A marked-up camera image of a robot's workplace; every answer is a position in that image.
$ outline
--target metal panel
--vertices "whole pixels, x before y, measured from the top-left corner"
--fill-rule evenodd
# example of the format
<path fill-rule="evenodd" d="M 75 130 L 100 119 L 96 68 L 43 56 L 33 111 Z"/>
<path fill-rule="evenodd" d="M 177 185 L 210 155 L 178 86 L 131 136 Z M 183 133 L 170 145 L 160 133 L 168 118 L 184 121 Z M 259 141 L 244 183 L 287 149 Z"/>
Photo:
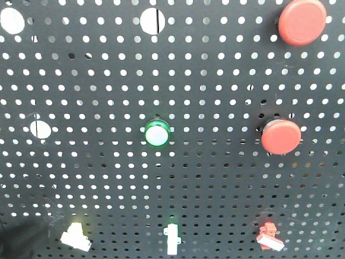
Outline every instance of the metal panel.
<path fill-rule="evenodd" d="M 287 0 L 154 2 L 1 2 L 26 21 L 0 28 L 3 226 L 47 219 L 35 258 L 169 258 L 168 223 L 171 258 L 343 258 L 345 2 L 322 1 L 327 26 L 304 47 L 279 38 Z M 147 8 L 165 16 L 157 36 Z M 157 114 L 173 129 L 160 148 L 142 133 Z M 257 131 L 275 114 L 302 129 L 284 156 Z M 255 242 L 268 220 L 280 253 Z M 73 221 L 88 254 L 59 242 Z"/>

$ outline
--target red button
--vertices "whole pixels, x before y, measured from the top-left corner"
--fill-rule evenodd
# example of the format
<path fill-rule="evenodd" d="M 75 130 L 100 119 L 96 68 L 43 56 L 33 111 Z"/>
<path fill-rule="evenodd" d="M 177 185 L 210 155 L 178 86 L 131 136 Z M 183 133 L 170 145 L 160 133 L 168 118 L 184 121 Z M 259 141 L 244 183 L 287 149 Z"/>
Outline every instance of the red button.
<path fill-rule="evenodd" d="M 266 125 L 261 137 L 264 149 L 275 155 L 294 150 L 301 140 L 299 126 L 288 120 L 273 120 Z"/>
<path fill-rule="evenodd" d="M 287 44 L 307 45 L 320 36 L 326 17 L 326 8 L 319 0 L 294 0 L 280 16 L 280 36 Z"/>

